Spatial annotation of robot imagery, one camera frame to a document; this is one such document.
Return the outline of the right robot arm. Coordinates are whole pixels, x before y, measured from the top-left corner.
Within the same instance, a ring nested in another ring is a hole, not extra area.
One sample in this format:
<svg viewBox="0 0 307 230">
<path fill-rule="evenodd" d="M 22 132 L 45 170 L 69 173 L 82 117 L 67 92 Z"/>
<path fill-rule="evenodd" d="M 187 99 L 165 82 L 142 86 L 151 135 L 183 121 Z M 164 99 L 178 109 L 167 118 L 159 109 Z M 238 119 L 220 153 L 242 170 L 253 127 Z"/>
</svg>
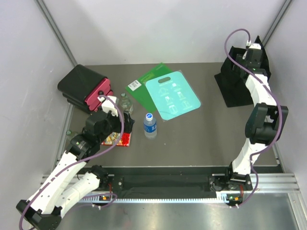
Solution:
<svg viewBox="0 0 307 230">
<path fill-rule="evenodd" d="M 277 103 L 269 87 L 271 77 L 264 48 L 259 43 L 245 49 L 231 47 L 220 73 L 215 75 L 227 107 L 253 105 L 245 125 L 246 141 L 239 155 L 227 167 L 224 176 L 212 176 L 210 186 L 216 192 L 252 189 L 253 165 L 268 147 L 279 140 L 288 108 Z"/>
</svg>

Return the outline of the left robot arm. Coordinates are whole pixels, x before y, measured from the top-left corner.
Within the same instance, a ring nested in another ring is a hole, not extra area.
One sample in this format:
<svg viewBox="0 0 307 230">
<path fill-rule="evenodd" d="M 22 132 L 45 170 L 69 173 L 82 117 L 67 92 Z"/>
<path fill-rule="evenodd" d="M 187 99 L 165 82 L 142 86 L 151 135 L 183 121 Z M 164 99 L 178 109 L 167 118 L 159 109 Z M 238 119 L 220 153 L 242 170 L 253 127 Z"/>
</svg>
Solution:
<svg viewBox="0 0 307 230">
<path fill-rule="evenodd" d="M 74 176 L 93 158 L 101 154 L 100 146 L 112 133 L 131 133 L 134 120 L 125 111 L 118 116 L 96 111 L 86 119 L 85 127 L 75 135 L 65 149 L 56 168 L 27 200 L 16 206 L 21 213 L 19 227 L 26 220 L 37 230 L 54 230 L 67 212 L 88 193 L 110 189 L 108 172 L 92 166 L 78 182 L 68 186 Z"/>
</svg>

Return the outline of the clear water bottle blue cap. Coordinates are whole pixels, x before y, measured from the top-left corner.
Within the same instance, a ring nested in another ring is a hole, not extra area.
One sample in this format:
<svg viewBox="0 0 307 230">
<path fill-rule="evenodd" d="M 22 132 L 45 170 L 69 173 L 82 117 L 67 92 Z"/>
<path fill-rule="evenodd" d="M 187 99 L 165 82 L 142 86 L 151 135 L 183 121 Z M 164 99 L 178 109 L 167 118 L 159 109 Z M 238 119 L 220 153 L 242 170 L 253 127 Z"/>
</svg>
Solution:
<svg viewBox="0 0 307 230">
<path fill-rule="evenodd" d="M 148 139 L 154 139 L 157 136 L 157 122 L 152 113 L 147 113 L 143 120 L 145 136 Z"/>
</svg>

